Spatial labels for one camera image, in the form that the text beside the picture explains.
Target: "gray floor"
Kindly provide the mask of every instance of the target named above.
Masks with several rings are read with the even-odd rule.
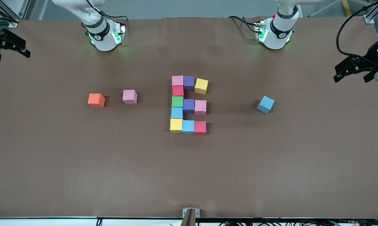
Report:
[[[160,19],[164,17],[255,17],[270,16],[277,10],[272,0],[107,0],[101,10],[112,16],[129,19]],[[43,20],[76,20],[67,10],[48,1]]]
[[[302,6],[303,15],[308,15],[334,2],[325,0],[320,4]],[[361,5],[349,2],[352,12],[361,9]],[[258,15],[270,16],[276,13],[277,5],[272,0],[107,0],[101,10],[109,15],[125,15],[129,19],[160,19],[164,17],[255,17]],[[345,17],[342,3],[320,14],[319,17]],[[47,1],[43,20],[77,20],[67,10],[56,6],[52,0]],[[375,25],[378,33],[378,16]]]

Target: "cube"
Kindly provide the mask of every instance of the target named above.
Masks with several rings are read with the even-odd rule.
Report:
[[[194,91],[194,76],[183,77],[183,88],[185,91]]]
[[[194,114],[194,99],[183,99],[183,114]]]
[[[88,95],[87,104],[89,104],[90,107],[104,107],[105,97],[100,93],[90,93]]]
[[[195,121],[194,122],[194,134],[195,135],[206,135],[207,134],[207,123],[205,121]]]
[[[172,86],[183,86],[183,75],[172,76]]]
[[[207,112],[207,100],[196,100],[194,103],[194,114],[205,116]]]
[[[172,86],[172,96],[183,96],[183,86]]]
[[[272,108],[272,105],[274,104],[274,100],[273,99],[270,99],[266,96],[263,97],[263,99],[260,101],[260,104],[259,106],[257,106],[257,109],[261,112],[264,112],[265,114],[267,114],[271,108]]]
[[[123,102],[127,105],[137,104],[137,93],[134,89],[125,89],[122,96]]]
[[[183,120],[182,133],[188,135],[194,134],[194,120]]]
[[[171,107],[183,107],[183,96],[173,96]]]
[[[171,110],[171,119],[183,119],[183,107],[173,107]]]
[[[171,119],[170,131],[171,133],[182,133],[182,119]]]
[[[194,86],[194,92],[205,95],[207,93],[207,86],[209,85],[208,80],[198,78],[196,80],[196,85]]]

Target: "orange cube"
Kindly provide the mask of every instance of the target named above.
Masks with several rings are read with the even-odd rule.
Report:
[[[87,104],[91,107],[104,107],[105,97],[100,93],[90,93]]]

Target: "blue cube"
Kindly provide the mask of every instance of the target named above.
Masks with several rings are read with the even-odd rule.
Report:
[[[183,119],[183,107],[173,107],[171,110],[171,119]]]
[[[189,135],[194,134],[194,120],[183,120],[182,133]]]
[[[183,77],[183,89],[185,91],[194,91],[194,76]]]
[[[194,114],[194,99],[183,99],[183,114]]]
[[[273,104],[274,104],[273,99],[270,99],[264,96],[263,99],[260,101],[260,104],[257,107],[257,110],[267,114],[271,110]]]

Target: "light blue cube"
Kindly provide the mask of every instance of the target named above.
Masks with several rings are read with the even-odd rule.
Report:
[[[183,107],[173,107],[171,110],[171,119],[183,119]]]
[[[183,120],[182,133],[189,135],[194,134],[194,120]]]
[[[270,99],[264,96],[263,99],[260,101],[260,104],[257,107],[257,110],[267,114],[271,110],[273,104],[274,104],[273,99]]]

